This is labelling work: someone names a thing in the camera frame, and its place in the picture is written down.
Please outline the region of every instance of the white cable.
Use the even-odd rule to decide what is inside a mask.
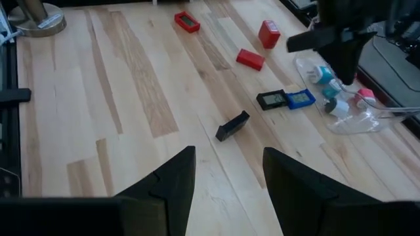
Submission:
[[[381,111],[391,111],[391,112],[419,112],[420,111],[420,107],[412,107],[412,108],[382,108],[382,107],[376,106],[376,104],[373,104],[368,99],[365,99],[358,92],[352,92],[352,91],[347,90],[341,83],[339,83],[339,86],[340,86],[340,88],[344,92],[347,92],[349,94],[353,94],[353,95],[359,96],[364,102],[366,102],[367,104],[369,104],[371,107],[376,108],[376,109],[379,109]]]
[[[0,40],[0,46],[5,44],[6,42],[8,42],[9,40],[13,39],[14,37],[18,37],[23,35],[24,32],[20,29],[18,29],[18,31],[9,34],[8,36],[4,37],[3,39]]]

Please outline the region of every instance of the red box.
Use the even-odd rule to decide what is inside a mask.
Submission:
[[[238,57],[236,58],[236,61],[249,66],[250,68],[256,69],[257,71],[260,71],[263,67],[265,58],[253,52],[249,52],[248,50],[241,49]]]
[[[272,20],[265,20],[262,22],[258,38],[261,40],[265,49],[273,49],[276,46],[280,31]]]
[[[186,30],[188,33],[192,33],[200,29],[200,23],[198,23],[196,19],[192,18],[192,16],[184,11],[175,14],[175,22],[184,28],[184,30]]]

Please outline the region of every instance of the red object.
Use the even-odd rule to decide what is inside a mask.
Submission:
[[[265,58],[253,52],[249,52],[248,50],[241,49],[238,57],[236,58],[236,61],[249,66],[250,68],[256,69],[257,71],[260,71],[263,67]]]
[[[200,23],[198,23],[196,19],[192,18],[192,16],[184,11],[175,14],[175,22],[184,28],[184,30],[186,30],[188,33],[192,33],[200,29]]]
[[[272,20],[265,20],[262,22],[258,38],[260,38],[265,49],[273,49],[276,46],[280,31]]]
[[[372,90],[368,88],[361,88],[357,91],[358,94],[362,95],[365,99],[370,98],[370,100],[375,99],[375,95]],[[354,96],[354,101],[358,103],[362,98],[360,96]]]

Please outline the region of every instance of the black block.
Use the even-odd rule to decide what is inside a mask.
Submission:
[[[17,106],[20,102],[31,100],[31,90],[28,88],[5,89],[0,91],[0,108]]]
[[[188,146],[115,197],[0,198],[2,235],[185,235],[196,149]]]
[[[420,235],[418,202],[383,203],[271,147],[263,168],[284,236]]]
[[[216,133],[216,138],[221,142],[229,138],[229,136],[233,135],[239,129],[241,129],[249,119],[248,113],[243,111],[241,115],[235,117],[233,120],[227,122],[223,126],[219,126],[219,129]]]

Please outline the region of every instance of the display screen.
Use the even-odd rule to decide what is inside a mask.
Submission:
[[[270,28],[270,31],[278,31],[277,26],[271,20],[268,21],[268,27]]]
[[[194,23],[191,19],[189,19],[187,16],[181,16],[181,20],[188,24],[189,26],[195,26],[196,23]]]
[[[280,94],[273,94],[273,95],[265,96],[264,101],[267,105],[277,104],[279,102],[284,102],[284,98]]]
[[[308,97],[308,95],[301,93],[301,94],[295,94],[293,96],[291,96],[291,99],[293,100],[293,102],[295,103],[299,103],[299,102],[307,102],[310,100],[310,98]]]

